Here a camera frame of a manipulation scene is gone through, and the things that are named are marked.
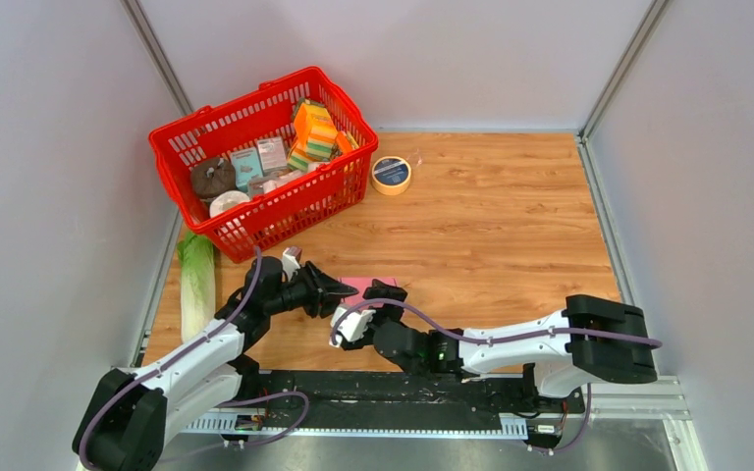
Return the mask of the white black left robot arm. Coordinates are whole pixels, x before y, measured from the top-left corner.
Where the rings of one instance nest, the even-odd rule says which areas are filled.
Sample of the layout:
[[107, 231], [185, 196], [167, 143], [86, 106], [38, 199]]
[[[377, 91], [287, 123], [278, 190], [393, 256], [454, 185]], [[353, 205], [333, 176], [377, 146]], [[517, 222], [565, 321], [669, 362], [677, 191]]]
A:
[[302, 308], [326, 318], [356, 295], [306, 262], [289, 269], [257, 255], [237, 289], [203, 330], [163, 358], [132, 371], [115, 368], [99, 381], [73, 441], [89, 470], [150, 470], [185, 426], [228, 401], [261, 396], [260, 367], [246, 354], [270, 329], [272, 316]]

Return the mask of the pink paper box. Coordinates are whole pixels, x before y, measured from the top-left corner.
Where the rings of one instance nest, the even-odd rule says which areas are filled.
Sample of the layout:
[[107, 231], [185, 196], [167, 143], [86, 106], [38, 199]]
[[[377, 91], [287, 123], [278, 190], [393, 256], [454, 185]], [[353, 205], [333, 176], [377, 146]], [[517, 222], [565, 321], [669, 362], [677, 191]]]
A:
[[356, 288], [358, 294], [342, 299], [341, 303], [347, 306], [356, 305], [364, 300], [365, 291], [372, 286], [373, 277], [341, 277], [339, 281], [345, 285]]

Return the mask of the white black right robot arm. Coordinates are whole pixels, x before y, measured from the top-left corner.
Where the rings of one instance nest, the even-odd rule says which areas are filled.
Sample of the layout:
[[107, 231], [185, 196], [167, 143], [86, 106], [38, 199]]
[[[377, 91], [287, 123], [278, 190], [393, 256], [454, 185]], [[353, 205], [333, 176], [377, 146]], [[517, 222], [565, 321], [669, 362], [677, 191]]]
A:
[[529, 408], [548, 409], [559, 398], [596, 381], [636, 385], [657, 380], [643, 311], [587, 294], [539, 319], [498, 328], [447, 329], [406, 301], [403, 288], [375, 279], [361, 300], [341, 304], [331, 318], [330, 344], [371, 346], [403, 372], [482, 377], [520, 366], [520, 396]]

